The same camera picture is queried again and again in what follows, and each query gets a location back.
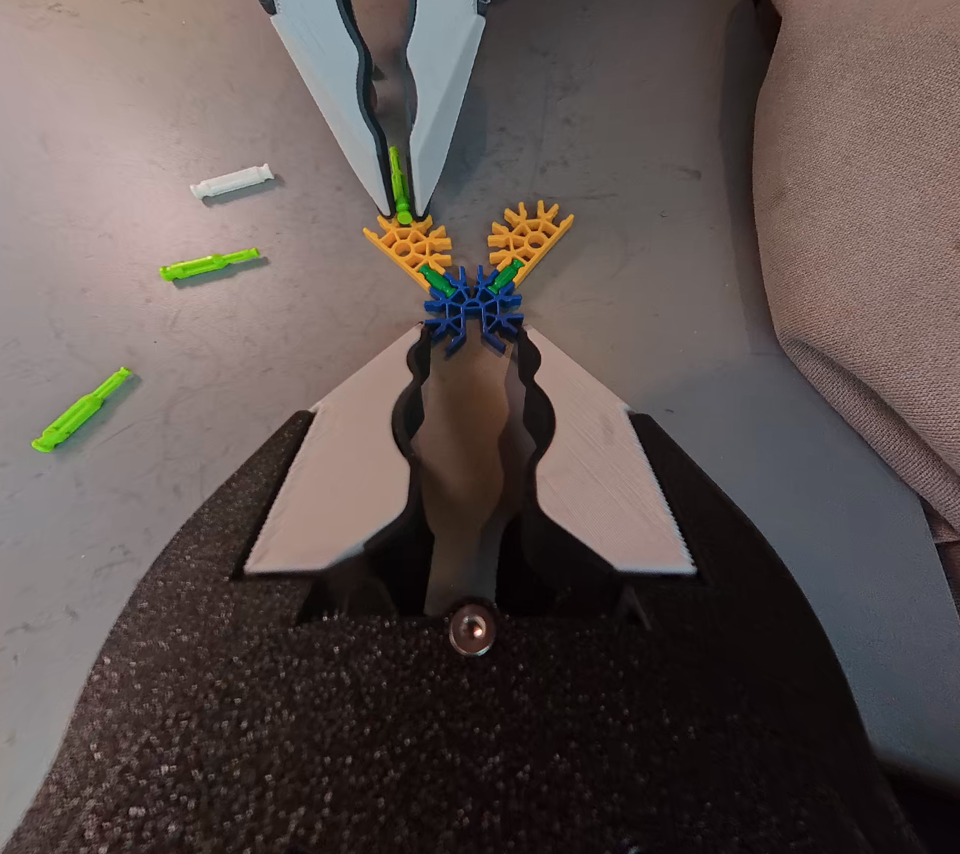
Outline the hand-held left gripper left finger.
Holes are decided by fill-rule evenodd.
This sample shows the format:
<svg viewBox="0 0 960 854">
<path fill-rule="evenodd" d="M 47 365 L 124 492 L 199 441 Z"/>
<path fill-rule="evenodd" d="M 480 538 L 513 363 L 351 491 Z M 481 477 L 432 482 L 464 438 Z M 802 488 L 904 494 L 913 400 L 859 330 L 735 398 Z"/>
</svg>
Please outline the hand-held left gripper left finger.
<svg viewBox="0 0 960 854">
<path fill-rule="evenodd" d="M 309 579 L 304 616 L 425 613 L 434 536 L 412 440 L 430 356 L 416 324 L 311 409 L 244 560 L 247 577 Z"/>
</svg>

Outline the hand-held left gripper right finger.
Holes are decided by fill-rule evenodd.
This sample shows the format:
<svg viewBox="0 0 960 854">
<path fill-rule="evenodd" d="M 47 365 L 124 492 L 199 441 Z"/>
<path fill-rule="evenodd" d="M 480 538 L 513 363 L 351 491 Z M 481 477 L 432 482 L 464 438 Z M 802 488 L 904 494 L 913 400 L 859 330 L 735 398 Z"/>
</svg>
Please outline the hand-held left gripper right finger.
<svg viewBox="0 0 960 854">
<path fill-rule="evenodd" d="M 500 541 L 496 605 L 517 617 L 645 618 L 634 576 L 696 567 L 632 411 L 535 329 L 515 347 L 534 451 Z"/>
</svg>

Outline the light green rod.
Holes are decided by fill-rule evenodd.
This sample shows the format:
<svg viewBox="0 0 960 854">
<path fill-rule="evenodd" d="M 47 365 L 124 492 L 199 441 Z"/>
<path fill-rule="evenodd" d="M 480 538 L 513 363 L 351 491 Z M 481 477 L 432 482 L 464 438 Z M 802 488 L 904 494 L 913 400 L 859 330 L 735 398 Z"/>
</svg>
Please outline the light green rod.
<svg viewBox="0 0 960 854">
<path fill-rule="evenodd" d="M 410 191 L 404 171 L 403 158 L 400 148 L 389 146 L 390 186 L 394 202 L 396 222 L 402 226 L 413 224 L 414 215 L 411 208 Z"/>
<path fill-rule="evenodd" d="M 79 428 L 97 414 L 105 401 L 133 375 L 126 367 L 118 368 L 92 392 L 81 396 L 65 412 L 46 426 L 40 435 L 31 440 L 33 450 L 51 453 L 57 446 L 70 439 Z"/>
<path fill-rule="evenodd" d="M 167 282 L 185 281 L 200 275 L 220 272 L 235 265 L 257 261 L 261 258 L 258 248 L 245 248 L 229 253 L 211 253 L 200 258 L 177 261 L 161 266 L 158 274 Z"/>
</svg>

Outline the orange fan connector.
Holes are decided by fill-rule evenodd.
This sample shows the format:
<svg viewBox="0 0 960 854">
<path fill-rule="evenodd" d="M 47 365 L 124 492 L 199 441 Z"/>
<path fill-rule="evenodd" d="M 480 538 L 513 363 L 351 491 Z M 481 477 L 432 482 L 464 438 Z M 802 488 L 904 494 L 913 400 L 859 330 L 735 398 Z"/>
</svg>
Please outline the orange fan connector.
<svg viewBox="0 0 960 854">
<path fill-rule="evenodd" d="M 529 214 L 524 202 L 519 202 L 516 210 L 506 208 L 503 212 L 504 223 L 493 222 L 487 237 L 489 247 L 488 260 L 498 269 L 514 258 L 524 262 L 525 268 L 518 275 L 515 285 L 520 285 L 534 267 L 544 259 L 546 252 L 556 246 L 574 222 L 570 214 L 557 220 L 560 206 L 546 205 L 538 200 L 534 214 Z"/>
<path fill-rule="evenodd" d="M 435 226 L 430 216 L 409 225 L 400 224 L 397 217 L 377 217 L 380 233 L 364 228 L 365 236 L 424 290 L 429 289 L 429 283 L 421 271 L 423 266 L 437 273 L 452 266 L 452 241 L 447 229 Z"/>
</svg>

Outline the grey desk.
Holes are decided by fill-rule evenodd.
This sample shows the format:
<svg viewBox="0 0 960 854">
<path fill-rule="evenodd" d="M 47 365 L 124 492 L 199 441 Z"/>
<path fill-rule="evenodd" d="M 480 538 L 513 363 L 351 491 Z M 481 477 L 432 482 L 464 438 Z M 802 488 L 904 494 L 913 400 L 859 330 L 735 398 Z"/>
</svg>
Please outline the grey desk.
<svg viewBox="0 0 960 854">
<path fill-rule="evenodd" d="M 958 782 L 958 623 L 914 493 L 774 335 L 750 199 L 750 0 L 496 0 L 434 196 L 486 259 L 575 215 L 532 326 L 649 413 L 781 553 L 894 764 Z M 267 163 L 274 179 L 190 185 Z M 2 842 L 94 656 L 193 512 L 422 316 L 258 0 L 2 0 Z M 159 268 L 258 248 L 185 281 Z M 31 441 L 118 368 L 51 453 Z"/>
</svg>

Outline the white rod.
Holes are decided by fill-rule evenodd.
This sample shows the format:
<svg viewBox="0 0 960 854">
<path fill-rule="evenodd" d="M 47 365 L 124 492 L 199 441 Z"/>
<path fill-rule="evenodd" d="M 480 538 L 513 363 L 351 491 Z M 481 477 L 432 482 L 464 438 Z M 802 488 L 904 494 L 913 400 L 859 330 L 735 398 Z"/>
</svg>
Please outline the white rod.
<svg viewBox="0 0 960 854">
<path fill-rule="evenodd" d="M 191 194 L 197 200 L 219 198 L 237 191 L 257 187 L 270 180 L 275 175 L 269 164 L 254 165 L 241 170 L 205 178 L 190 185 Z"/>
</svg>

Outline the person's beige garment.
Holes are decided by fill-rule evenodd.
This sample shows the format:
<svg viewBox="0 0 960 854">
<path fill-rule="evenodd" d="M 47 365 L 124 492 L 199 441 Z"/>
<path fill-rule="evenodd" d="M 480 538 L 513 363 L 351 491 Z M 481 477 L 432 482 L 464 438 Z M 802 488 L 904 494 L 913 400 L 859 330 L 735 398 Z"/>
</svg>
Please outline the person's beige garment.
<svg viewBox="0 0 960 854">
<path fill-rule="evenodd" d="M 771 0 L 753 204 L 777 338 L 958 541 L 958 0 Z"/>
</svg>

